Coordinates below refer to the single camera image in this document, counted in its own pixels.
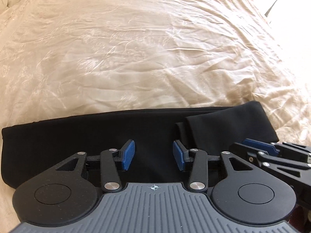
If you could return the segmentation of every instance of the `black cloth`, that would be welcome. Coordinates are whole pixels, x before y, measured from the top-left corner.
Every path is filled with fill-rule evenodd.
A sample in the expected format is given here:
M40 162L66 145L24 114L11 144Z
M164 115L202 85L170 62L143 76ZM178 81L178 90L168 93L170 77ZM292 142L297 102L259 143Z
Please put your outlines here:
M187 148L201 149L209 155L220 155L231 144L245 138L267 143L275 139L271 123L259 102L185 119L182 125L178 124L181 142Z
M129 170L120 174L122 181L186 182L189 176L178 170L172 153L173 141L180 138L176 123L188 123L190 130L182 135L210 155L219 154L228 149L228 144L244 138L278 141L259 102L236 107L126 110L74 116L2 129L2 178L17 188L76 152L99 155L106 149L119 149L133 139L135 156Z

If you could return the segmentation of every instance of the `cream bedspread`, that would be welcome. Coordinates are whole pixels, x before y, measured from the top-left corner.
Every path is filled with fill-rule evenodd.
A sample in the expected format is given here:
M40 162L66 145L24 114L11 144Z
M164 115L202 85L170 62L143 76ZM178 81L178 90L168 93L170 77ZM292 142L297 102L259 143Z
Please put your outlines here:
M256 100L281 140L311 145L296 85L251 0L24 0L0 16L0 128ZM1 180L1 233L13 191Z

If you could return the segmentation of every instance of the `screw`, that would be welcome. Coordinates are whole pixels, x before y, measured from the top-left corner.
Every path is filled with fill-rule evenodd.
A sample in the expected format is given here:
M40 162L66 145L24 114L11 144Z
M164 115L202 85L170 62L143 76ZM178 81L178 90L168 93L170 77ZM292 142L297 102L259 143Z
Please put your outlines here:
M120 185L116 182L108 182L105 184L105 189L108 189L108 190L116 190L120 187Z
M195 190L201 190L205 188L205 185L202 182L192 182L190 187Z

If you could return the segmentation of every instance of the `ribbed rubber surface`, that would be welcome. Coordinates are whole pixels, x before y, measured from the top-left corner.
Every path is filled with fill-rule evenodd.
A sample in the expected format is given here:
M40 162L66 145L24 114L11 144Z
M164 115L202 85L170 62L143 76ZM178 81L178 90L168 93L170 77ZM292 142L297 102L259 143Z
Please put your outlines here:
M180 183L130 183L106 194L98 207L73 224L44 228L21 223L13 233L289 233L287 223L267 227L239 225L220 215L204 194Z

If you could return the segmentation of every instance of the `wrinkled fabric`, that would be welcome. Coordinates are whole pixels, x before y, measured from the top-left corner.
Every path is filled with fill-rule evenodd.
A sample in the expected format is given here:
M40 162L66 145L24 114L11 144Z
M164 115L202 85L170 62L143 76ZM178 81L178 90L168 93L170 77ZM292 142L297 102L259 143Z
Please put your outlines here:
M184 134L176 129L180 122L189 127L184 133L194 144L184 144L186 148L198 148L208 155L219 156L245 138L279 141L256 101L234 107L124 110L57 118L2 129L2 179L17 188L77 152L100 155L132 139L135 156L130 169L120 176L122 183L187 185L187 176L176 167L172 154L172 141L184 142Z
M309 96L252 0L23 0L0 15L0 128L250 100L281 141L311 145ZM1 233L18 223L13 191L1 182Z

